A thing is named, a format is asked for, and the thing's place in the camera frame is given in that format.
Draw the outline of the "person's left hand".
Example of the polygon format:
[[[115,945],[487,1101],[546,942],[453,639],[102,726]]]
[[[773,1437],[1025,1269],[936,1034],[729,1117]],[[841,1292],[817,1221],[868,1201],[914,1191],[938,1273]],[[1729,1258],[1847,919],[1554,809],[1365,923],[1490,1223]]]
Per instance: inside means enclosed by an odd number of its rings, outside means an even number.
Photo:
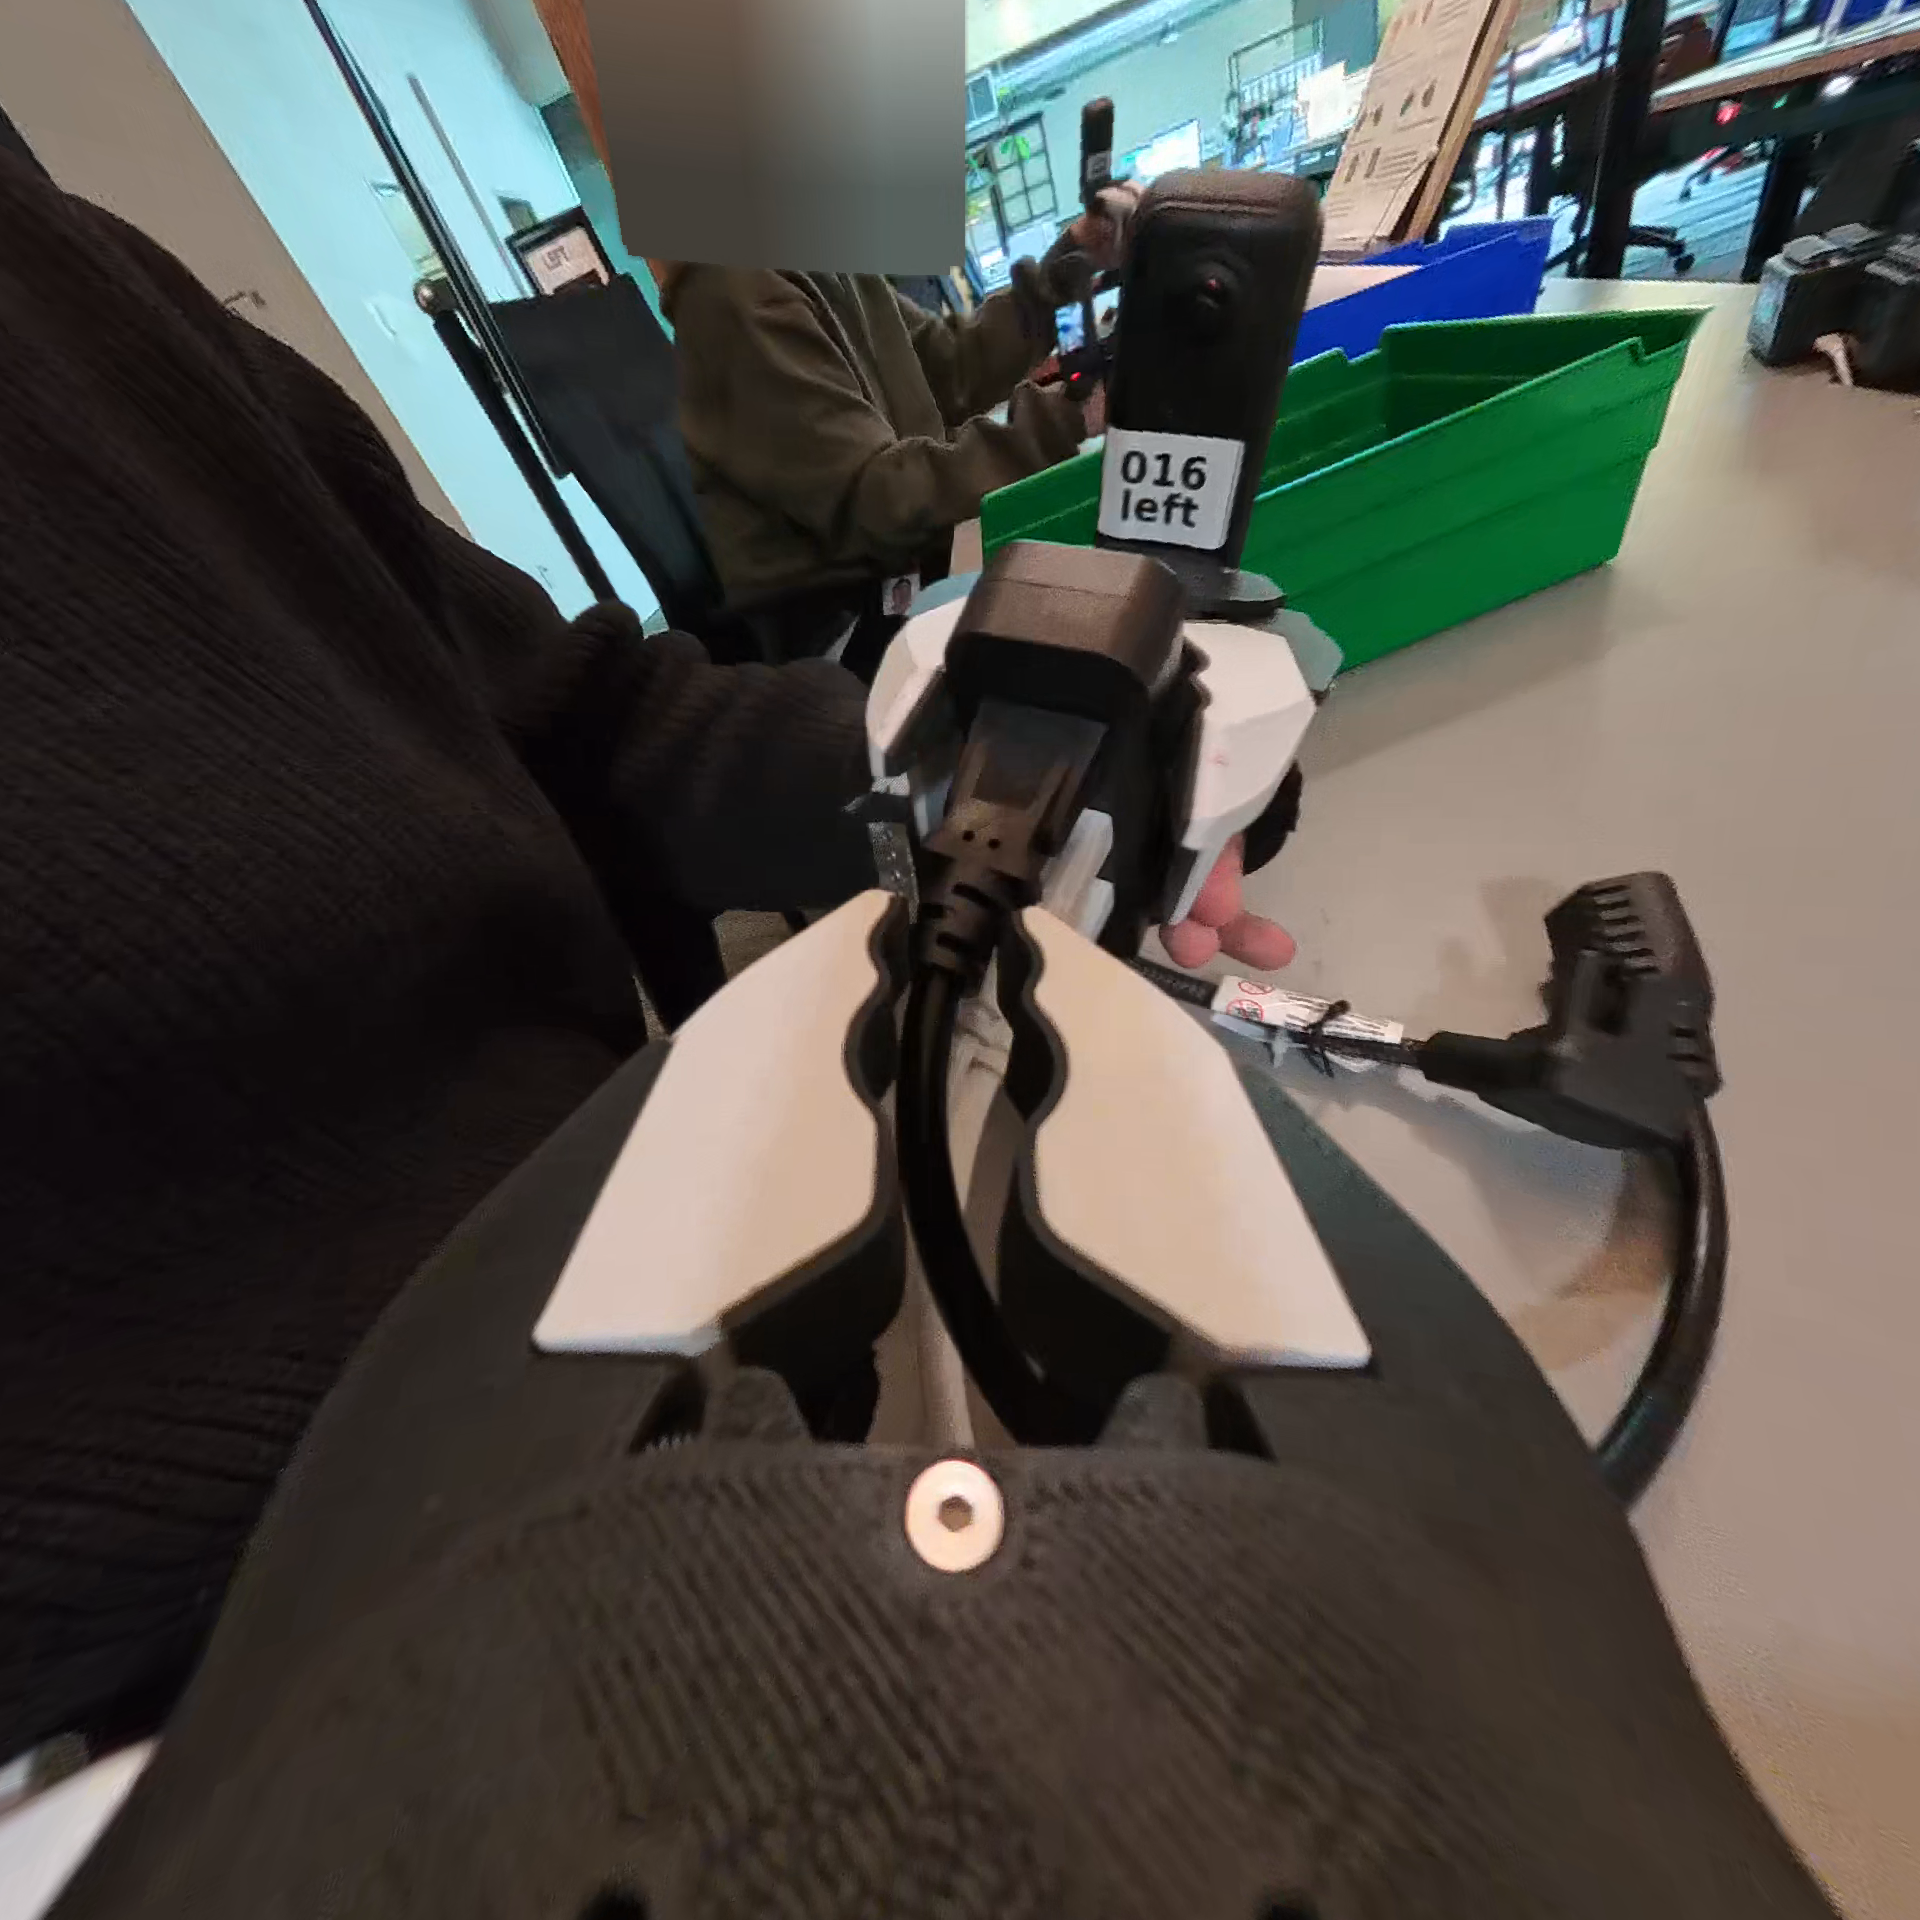
[[[1265,975],[1296,958],[1288,930],[1245,904],[1245,837],[1221,852],[1215,868],[1192,901],[1192,916],[1160,923],[1160,945],[1180,968],[1225,958],[1235,968]]]

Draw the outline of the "black device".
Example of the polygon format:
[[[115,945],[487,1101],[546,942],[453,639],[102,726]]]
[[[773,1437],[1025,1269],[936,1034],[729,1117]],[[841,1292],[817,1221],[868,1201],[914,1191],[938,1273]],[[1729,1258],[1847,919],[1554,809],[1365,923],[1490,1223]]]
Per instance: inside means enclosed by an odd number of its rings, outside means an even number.
[[[1836,223],[1767,259],[1745,319],[1757,364],[1826,360],[1847,389],[1920,389],[1920,235]]]

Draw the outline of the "grey desk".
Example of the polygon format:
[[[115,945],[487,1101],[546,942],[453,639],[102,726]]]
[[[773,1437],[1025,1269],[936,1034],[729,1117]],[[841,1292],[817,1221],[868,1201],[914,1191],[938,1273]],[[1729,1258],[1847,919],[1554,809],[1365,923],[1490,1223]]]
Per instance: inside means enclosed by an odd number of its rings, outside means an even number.
[[[1329,689],[1250,880],[1288,984],[1510,1034],[1546,911],[1666,868],[1716,975],[1729,1282],[1636,1529],[1723,1742],[1847,1916],[1920,1916],[1913,399],[1745,357],[1696,304],[1618,556]]]

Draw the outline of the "person's torso in black sweater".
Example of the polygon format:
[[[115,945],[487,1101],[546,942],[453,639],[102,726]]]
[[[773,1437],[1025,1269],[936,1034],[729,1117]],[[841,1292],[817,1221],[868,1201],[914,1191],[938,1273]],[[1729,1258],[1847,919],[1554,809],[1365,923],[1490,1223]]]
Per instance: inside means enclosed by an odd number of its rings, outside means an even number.
[[[564,620],[165,249],[4,162],[4,1760],[159,1718],[390,1296],[645,1024]]]

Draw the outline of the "black socket block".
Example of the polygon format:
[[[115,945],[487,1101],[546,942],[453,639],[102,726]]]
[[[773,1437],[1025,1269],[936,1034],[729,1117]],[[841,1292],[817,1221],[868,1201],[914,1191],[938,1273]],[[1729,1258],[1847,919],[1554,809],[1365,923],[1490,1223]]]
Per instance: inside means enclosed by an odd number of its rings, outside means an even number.
[[[1192,594],[1167,560],[1013,541],[974,579],[947,646],[963,743],[1093,754],[1180,739],[1202,722]]]

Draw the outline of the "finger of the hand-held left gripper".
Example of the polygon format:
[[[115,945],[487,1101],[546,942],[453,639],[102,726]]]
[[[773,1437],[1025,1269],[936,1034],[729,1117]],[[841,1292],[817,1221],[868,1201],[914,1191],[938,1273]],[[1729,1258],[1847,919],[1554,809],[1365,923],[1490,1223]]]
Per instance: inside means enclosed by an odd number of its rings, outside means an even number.
[[[914,608],[887,646],[868,685],[868,791],[947,796],[963,726],[947,685],[958,607]]]
[[[1192,919],[1228,843],[1245,868],[1276,859],[1298,822],[1298,743],[1333,672],[1338,646],[1307,613],[1185,620],[1151,919]]]

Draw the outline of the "person's left forearm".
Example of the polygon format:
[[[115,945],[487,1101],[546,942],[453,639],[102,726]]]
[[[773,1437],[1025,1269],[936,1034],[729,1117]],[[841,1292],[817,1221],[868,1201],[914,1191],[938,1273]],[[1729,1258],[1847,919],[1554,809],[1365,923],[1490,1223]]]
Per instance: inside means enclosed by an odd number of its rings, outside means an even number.
[[[874,885],[863,689],[832,662],[713,663],[599,607],[564,625],[538,783],[594,868],[692,911],[837,911]]]

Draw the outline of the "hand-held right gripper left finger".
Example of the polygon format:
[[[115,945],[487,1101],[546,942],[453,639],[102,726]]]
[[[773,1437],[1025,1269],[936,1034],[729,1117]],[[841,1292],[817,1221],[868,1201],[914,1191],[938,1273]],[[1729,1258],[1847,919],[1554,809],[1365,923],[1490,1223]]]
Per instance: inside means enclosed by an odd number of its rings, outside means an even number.
[[[863,888],[666,1043],[537,1319],[538,1357],[841,1357],[901,1311],[887,1128],[907,901]]]

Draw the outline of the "person's grey clothing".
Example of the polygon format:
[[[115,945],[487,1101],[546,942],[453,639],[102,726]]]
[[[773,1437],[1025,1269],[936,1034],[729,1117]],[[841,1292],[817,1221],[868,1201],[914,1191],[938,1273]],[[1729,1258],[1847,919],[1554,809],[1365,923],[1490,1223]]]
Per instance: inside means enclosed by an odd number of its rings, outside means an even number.
[[[149,1763],[154,1742],[120,1744],[102,1760],[87,1760],[50,1774],[53,1749],[36,1749],[19,1763],[4,1763],[4,1815],[0,1815],[0,1916],[40,1920],[75,1882],[107,1826],[132,1802],[139,1772]]]

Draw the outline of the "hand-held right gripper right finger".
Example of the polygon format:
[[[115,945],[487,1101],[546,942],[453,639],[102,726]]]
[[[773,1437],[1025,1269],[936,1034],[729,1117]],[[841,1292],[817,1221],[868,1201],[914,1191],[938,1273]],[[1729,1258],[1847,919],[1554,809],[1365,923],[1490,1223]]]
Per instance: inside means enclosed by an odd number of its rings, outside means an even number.
[[[1225,1043],[1048,911],[1019,916],[1043,1043],[1025,1210],[1043,1254],[1228,1370],[1365,1370],[1362,1317]]]

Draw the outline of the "tan document board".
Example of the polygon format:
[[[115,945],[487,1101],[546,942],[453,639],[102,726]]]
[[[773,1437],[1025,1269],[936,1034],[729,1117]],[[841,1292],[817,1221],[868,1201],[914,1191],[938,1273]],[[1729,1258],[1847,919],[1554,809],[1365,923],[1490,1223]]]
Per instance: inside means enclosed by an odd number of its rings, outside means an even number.
[[[1326,259],[1362,265],[1426,238],[1515,16],[1520,0],[1397,5],[1326,191]]]

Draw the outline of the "blue plastic bin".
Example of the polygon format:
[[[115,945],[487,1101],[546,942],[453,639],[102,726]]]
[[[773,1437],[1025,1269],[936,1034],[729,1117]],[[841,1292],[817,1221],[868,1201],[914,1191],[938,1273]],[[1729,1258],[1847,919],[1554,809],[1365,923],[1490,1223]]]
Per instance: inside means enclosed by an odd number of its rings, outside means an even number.
[[[1397,323],[1532,317],[1554,249],[1554,220],[1449,223],[1442,238],[1378,249],[1362,265],[1315,265],[1288,360],[1362,360]]]

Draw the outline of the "green plastic bin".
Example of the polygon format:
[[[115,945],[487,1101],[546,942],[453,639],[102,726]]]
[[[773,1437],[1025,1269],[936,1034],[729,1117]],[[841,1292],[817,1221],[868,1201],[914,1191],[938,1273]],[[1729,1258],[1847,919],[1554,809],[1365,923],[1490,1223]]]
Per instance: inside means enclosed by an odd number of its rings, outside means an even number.
[[[1391,323],[1287,377],[1238,572],[1338,663],[1618,556],[1699,304]]]

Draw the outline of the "black office chair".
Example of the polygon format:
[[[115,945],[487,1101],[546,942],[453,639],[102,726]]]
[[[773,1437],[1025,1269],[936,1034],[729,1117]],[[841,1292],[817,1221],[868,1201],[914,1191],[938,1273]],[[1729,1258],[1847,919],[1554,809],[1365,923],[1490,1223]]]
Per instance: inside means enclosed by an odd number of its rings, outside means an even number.
[[[666,625],[713,646],[723,594],[678,447],[674,351],[638,283],[612,277],[476,309],[451,280],[420,280],[415,304],[537,498],[554,512],[554,476],[582,481]]]

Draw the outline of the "wooden work table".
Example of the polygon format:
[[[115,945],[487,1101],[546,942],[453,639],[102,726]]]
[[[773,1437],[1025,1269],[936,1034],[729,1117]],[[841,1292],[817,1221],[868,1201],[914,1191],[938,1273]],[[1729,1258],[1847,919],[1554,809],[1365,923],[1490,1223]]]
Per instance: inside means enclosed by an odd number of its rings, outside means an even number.
[[[1538,216],[1554,277],[1757,280],[1850,134],[1913,120],[1920,5],[1561,5],[1493,62],[1443,223]]]

